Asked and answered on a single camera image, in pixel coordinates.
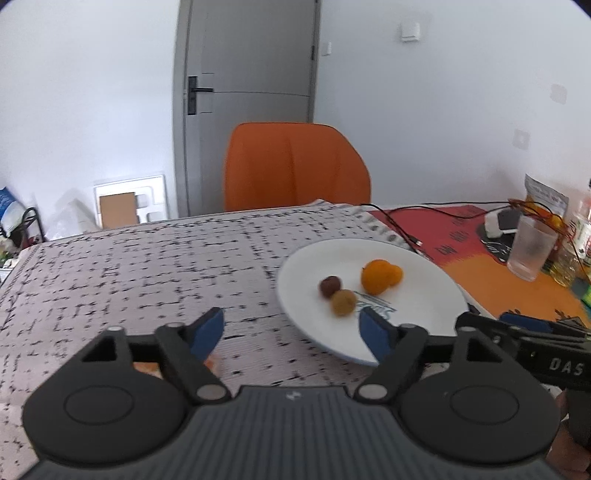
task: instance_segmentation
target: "orange fruit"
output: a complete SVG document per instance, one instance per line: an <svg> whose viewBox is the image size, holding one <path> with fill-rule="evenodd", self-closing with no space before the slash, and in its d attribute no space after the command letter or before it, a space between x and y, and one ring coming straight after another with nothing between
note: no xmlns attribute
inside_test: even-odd
<svg viewBox="0 0 591 480"><path fill-rule="evenodd" d="M392 265L385 260L372 260L361 271L361 284L370 295L380 295L392 284Z"/></svg>
<svg viewBox="0 0 591 480"><path fill-rule="evenodd" d="M404 272L402 271L402 268L400 268L399 266L390 265L390 275L390 286L393 287L402 282Z"/></svg>

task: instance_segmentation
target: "electrical cable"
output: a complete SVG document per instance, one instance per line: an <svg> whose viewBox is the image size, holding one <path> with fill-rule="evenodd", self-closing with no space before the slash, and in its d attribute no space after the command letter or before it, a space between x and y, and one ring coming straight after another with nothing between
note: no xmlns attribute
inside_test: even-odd
<svg viewBox="0 0 591 480"><path fill-rule="evenodd" d="M432 207L428 206L428 205L445 206L445 205L459 205L459 204L461 204L461 205L498 205L500 203L504 203L505 205L503 205L502 207L493 208L492 210L484 210L482 212L479 212L475 215L470 215L470 216L455 215L454 213L445 212L443 210L439 210L439 209L432 208ZM524 215L536 218L536 220L539 220L543 224L547 225L554 232L556 232L559 236L562 236L567 239L570 246L573 248L573 251L575 252L574 254L575 254L575 257L577 258L577 262L579 263L579 267L581 269L581 272L583 272L583 277L587 280L587 283L589 283L589 285L591 286L591 278L589 278L589 276L584 273L585 270L584 270L583 263L581 262L581 259L579 258L579 256L576 253L577 249L574 244L574 239L573 239L572 234L569 232L569 229L568 229L566 223L560 217L560 215L556 215L555 213L551 212L549 210L549 208L546 205L544 205L543 203L535 202L533 200L525 201L525 200L518 200L518 199L509 199L506 202L474 202L472 204L469 204L466 202L426 203L424 205L409 205L409 206L404 206L404 207L398 207L398 208L391 209L389 212L386 212L386 210L384 210L383 208L381 208L373 203L361 203L360 206L375 208L376 210L381 212L386 217L386 220L394 227L396 233L398 233L404 239L404 241L408 244L408 246L412 249L412 251L414 253L418 253L418 254L422 253L419 250L417 250L415 247L415 245L417 245L419 243L419 240L416 237L407 233L400 226L400 224L398 222L396 222L391 217L391 215L390 215L391 213L399 212L401 210L425 209L425 210L432 210L433 212L438 212L438 213L441 213L443 215L447 215L447 216L450 216L453 218L458 218L458 219L462 219L462 220L472 220L472 219L478 218L480 216L485 216L488 213L496 212L497 210L504 210L505 208L507 208L507 206L519 209L522 211L522 213ZM540 213L540 208L535 209L534 206L540 207L543 212L547 213L547 215L545 215L545 216L542 215ZM554 217L556 217L558 219L557 222L560 226L556 227L553 225Z"/></svg>

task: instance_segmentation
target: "patterned tablecloth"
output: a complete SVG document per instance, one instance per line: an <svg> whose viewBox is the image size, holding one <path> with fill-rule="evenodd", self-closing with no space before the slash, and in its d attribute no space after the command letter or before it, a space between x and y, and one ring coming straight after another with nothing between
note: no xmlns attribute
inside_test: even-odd
<svg viewBox="0 0 591 480"><path fill-rule="evenodd" d="M295 250L331 238L398 238L359 209L329 203L137 225L30 249L0 290L0 478L35 455L21 427L28 395L107 325L129 333L224 308L221 379L354 387L368 367L324 353L289 323L275 276Z"/></svg>

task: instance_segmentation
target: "orange placemat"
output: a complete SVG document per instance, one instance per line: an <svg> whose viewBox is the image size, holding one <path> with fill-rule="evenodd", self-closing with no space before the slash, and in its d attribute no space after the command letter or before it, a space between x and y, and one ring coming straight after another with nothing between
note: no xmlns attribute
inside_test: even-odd
<svg viewBox="0 0 591 480"><path fill-rule="evenodd" d="M440 209L462 216L483 212L475 206ZM388 224L383 214L371 213ZM495 317L507 311L545 320L580 317L591 326L579 298L549 275L541 273L535 281L526 282L507 269L509 249L481 239L483 216L455 219L427 209L399 210L391 215L408 234L423 242L421 250L426 256Z"/></svg>

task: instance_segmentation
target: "door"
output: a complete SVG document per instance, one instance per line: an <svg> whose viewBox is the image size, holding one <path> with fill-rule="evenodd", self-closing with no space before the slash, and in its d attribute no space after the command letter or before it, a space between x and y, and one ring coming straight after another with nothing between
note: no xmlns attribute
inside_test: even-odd
<svg viewBox="0 0 591 480"><path fill-rule="evenodd" d="M223 162L234 127L309 120L316 9L315 0L193 0L185 118L189 215L223 210Z"/></svg>

